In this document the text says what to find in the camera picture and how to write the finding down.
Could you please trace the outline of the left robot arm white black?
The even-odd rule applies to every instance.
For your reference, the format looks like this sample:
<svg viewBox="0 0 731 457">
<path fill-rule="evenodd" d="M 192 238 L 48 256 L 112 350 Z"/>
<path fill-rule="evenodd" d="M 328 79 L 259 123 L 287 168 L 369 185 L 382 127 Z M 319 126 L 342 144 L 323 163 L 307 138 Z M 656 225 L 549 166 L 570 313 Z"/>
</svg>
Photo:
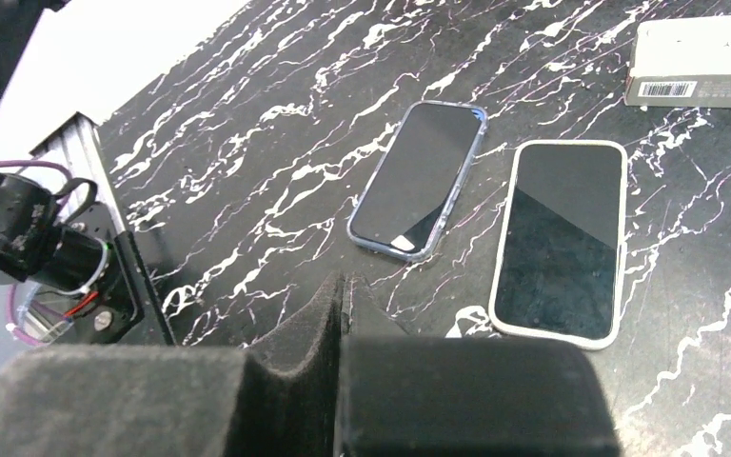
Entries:
<svg viewBox="0 0 731 457">
<path fill-rule="evenodd" d="M 42 14 L 60 1 L 0 1 L 0 102 Z M 8 329 L 32 345 L 170 345 L 171 327 L 117 208 L 93 122 L 76 113 L 32 148 L 0 161 L 0 285 L 35 284 L 70 301 L 47 312 L 9 300 Z"/>
</svg>

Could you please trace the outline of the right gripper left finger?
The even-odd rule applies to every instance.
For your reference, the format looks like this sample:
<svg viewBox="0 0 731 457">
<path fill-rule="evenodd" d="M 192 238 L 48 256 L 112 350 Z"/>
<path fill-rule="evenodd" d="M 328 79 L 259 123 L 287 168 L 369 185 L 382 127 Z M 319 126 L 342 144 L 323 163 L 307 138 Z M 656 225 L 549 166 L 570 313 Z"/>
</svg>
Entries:
<svg viewBox="0 0 731 457">
<path fill-rule="evenodd" d="M 246 349 L 52 345 L 0 373 L 0 456 L 328 456 L 345 277 Z"/>
</svg>

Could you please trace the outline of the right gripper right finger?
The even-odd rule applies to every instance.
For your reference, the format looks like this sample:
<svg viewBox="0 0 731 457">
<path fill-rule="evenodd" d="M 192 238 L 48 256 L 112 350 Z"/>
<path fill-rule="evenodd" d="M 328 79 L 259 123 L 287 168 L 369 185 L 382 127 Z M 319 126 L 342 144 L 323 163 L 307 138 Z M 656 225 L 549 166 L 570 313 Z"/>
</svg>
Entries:
<svg viewBox="0 0 731 457">
<path fill-rule="evenodd" d="M 412 336 L 345 282 L 339 456 L 618 456 L 588 357 L 558 341 Z"/>
</svg>

